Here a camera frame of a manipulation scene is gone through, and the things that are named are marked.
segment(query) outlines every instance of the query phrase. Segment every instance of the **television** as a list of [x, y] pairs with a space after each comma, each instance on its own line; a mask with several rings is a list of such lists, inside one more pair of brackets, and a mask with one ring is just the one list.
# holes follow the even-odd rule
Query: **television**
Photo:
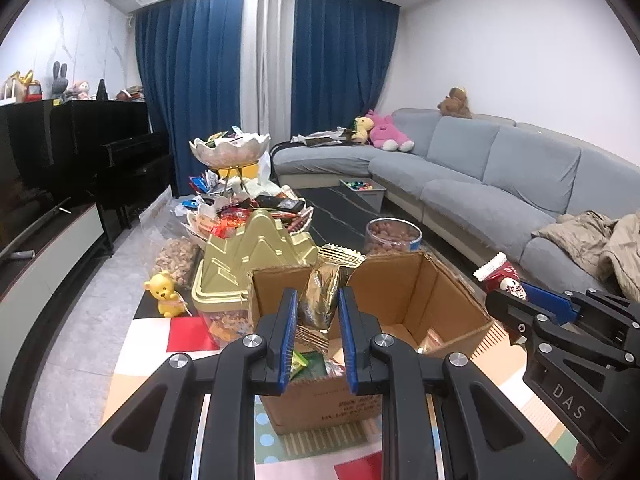
[[49, 115], [52, 102], [0, 107], [0, 260], [55, 214]]

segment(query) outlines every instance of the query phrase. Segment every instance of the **pink stuffed animal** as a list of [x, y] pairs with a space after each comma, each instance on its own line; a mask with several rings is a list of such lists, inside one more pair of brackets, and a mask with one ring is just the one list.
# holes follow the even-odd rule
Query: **pink stuffed animal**
[[394, 126], [390, 115], [380, 117], [373, 110], [366, 115], [373, 121], [373, 129], [369, 133], [369, 139], [373, 145], [386, 152], [410, 152], [414, 148], [414, 142]]

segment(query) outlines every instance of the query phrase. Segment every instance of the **floor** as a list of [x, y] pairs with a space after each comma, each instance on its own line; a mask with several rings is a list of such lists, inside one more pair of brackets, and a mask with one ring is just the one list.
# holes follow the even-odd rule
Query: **floor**
[[148, 273], [138, 256], [140, 227], [123, 233], [53, 343], [36, 386], [24, 456], [40, 480], [54, 480], [95, 433], [111, 376]]

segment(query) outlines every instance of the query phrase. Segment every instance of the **tv stand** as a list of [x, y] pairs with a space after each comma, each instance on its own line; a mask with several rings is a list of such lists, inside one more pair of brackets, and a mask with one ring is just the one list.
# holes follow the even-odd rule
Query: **tv stand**
[[34, 386], [75, 295], [111, 254], [95, 204], [68, 208], [31, 233], [15, 251], [30, 260], [0, 262], [0, 423], [20, 450]]

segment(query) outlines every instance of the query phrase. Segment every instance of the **curtain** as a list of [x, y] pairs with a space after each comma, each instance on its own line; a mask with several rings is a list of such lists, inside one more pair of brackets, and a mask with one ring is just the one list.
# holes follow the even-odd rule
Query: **curtain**
[[240, 124], [242, 0], [167, 0], [136, 16], [136, 55], [154, 130], [167, 130], [180, 194], [204, 166], [188, 141]]
[[240, 68], [242, 130], [291, 138], [291, 63], [296, 0], [244, 0]]
[[291, 132], [350, 127], [375, 108], [399, 7], [381, 0], [296, 0]]

